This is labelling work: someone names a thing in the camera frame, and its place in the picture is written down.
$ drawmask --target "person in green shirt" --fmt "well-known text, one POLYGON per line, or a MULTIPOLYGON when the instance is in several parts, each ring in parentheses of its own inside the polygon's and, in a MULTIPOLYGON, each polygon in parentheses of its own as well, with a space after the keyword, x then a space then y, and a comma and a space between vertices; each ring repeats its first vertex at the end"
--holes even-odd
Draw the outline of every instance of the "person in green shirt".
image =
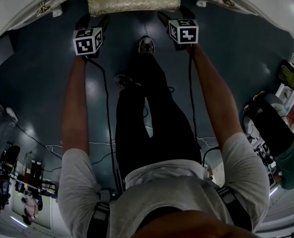
POLYGON ((294 134, 267 101, 266 93, 257 95, 245 114, 254 122, 276 161, 278 172, 273 176, 274 181, 286 190, 294 189, 294 134))

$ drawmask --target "skin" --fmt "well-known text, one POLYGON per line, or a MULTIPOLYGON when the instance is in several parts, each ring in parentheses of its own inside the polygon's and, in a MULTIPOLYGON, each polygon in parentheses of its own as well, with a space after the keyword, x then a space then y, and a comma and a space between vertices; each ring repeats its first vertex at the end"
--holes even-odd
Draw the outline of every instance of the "skin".
MULTIPOLYGON (((234 133, 242 132, 233 95, 199 45, 195 45, 195 67, 210 121, 220 148, 234 133)), ((85 97, 85 62, 73 63, 63 111, 63 150, 78 148, 89 154, 85 97)), ((228 225, 202 211, 183 211, 159 217, 133 238, 255 238, 252 233, 228 225)))

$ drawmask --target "forearm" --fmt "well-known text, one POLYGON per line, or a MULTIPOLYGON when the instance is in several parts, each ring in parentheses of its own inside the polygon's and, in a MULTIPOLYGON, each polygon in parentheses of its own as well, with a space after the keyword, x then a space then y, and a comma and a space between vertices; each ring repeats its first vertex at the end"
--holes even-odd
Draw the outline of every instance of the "forearm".
POLYGON ((209 58, 195 46, 194 62, 209 118, 219 146, 234 133, 242 132, 234 97, 209 58))
POLYGON ((89 154, 85 61, 76 57, 72 66, 63 110, 63 151, 78 148, 89 154))

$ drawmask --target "white cube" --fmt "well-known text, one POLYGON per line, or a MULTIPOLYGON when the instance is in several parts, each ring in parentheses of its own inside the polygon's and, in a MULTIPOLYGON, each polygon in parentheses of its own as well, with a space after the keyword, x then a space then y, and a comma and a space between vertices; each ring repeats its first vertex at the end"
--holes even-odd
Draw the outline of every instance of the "white cube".
POLYGON ((178 44, 198 43, 199 26, 194 19, 169 20, 169 35, 178 44))
POLYGON ((73 44, 77 56, 94 54, 103 43, 102 28, 88 28, 73 32, 73 44))

